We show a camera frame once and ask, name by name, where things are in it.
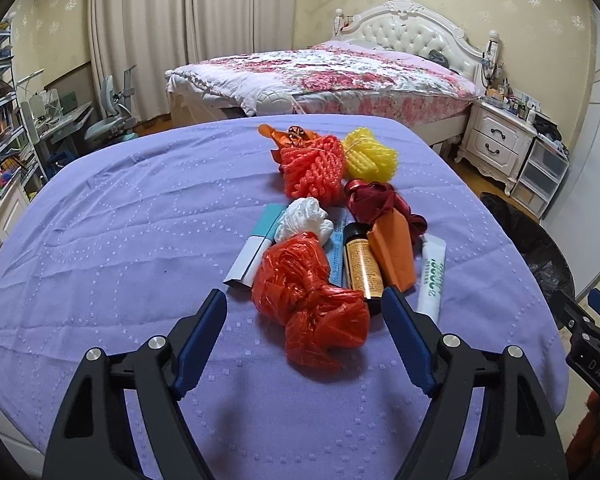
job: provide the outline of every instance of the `toothpaste tube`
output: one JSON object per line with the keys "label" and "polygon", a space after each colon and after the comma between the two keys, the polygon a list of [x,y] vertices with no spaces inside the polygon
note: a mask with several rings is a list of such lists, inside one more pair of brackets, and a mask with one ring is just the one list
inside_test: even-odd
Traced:
{"label": "toothpaste tube", "polygon": [[422,273],[416,312],[426,314],[436,324],[440,317],[442,278],[445,274],[446,242],[432,235],[422,235]]}

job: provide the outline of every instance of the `drawer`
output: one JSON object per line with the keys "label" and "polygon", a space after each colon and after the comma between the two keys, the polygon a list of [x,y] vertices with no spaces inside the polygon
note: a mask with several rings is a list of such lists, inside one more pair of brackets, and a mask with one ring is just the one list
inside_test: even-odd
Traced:
{"label": "drawer", "polygon": [[516,160],[518,160],[517,154],[478,130],[471,132],[466,148],[468,152],[479,156],[490,166],[507,176],[511,175]]}
{"label": "drawer", "polygon": [[475,129],[497,140],[514,153],[520,153],[524,143],[530,138],[525,132],[515,126],[509,126],[505,121],[497,121],[490,115],[482,113],[475,124]]}

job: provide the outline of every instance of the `bottle label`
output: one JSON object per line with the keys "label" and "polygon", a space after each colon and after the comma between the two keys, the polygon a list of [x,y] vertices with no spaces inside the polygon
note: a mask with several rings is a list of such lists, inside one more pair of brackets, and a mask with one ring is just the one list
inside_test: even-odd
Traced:
{"label": "bottle label", "polygon": [[380,298],[384,285],[380,268],[376,262],[368,240],[358,238],[346,245],[347,269],[349,270],[349,286],[353,290],[361,290],[365,298]]}

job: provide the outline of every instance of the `drawer handle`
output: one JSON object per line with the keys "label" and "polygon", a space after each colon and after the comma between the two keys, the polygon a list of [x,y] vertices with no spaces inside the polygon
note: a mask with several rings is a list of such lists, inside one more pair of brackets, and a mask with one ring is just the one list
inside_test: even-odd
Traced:
{"label": "drawer handle", "polygon": [[499,155],[500,154],[500,150],[496,150],[495,152],[491,151],[491,149],[489,148],[489,143],[488,142],[485,142],[484,145],[487,148],[487,151],[489,153],[493,153],[493,155]]}
{"label": "drawer handle", "polygon": [[500,134],[500,136],[502,137],[502,140],[506,139],[507,137],[504,136],[504,134],[497,128],[492,128],[491,129],[491,133],[492,134]]}

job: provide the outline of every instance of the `desk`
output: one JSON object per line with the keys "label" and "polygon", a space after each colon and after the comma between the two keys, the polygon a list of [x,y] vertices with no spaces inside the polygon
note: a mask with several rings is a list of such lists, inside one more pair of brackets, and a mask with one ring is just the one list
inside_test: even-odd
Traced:
{"label": "desk", "polygon": [[40,134],[40,141],[51,139],[52,144],[57,144],[66,137],[74,134],[84,126],[93,113],[92,101],[77,107],[67,115],[60,117],[58,123]]}
{"label": "desk", "polygon": [[39,133],[39,140],[36,142],[36,148],[38,149],[38,156],[43,161],[43,164],[49,160],[51,156],[48,145],[49,141],[51,144],[57,144],[62,140],[66,140],[69,149],[72,153],[78,157],[78,151],[75,147],[72,135],[80,129],[89,120],[89,117],[93,113],[93,102],[89,101],[77,107],[75,110],[69,112],[67,115],[59,118],[58,122],[50,127],[46,132]]}

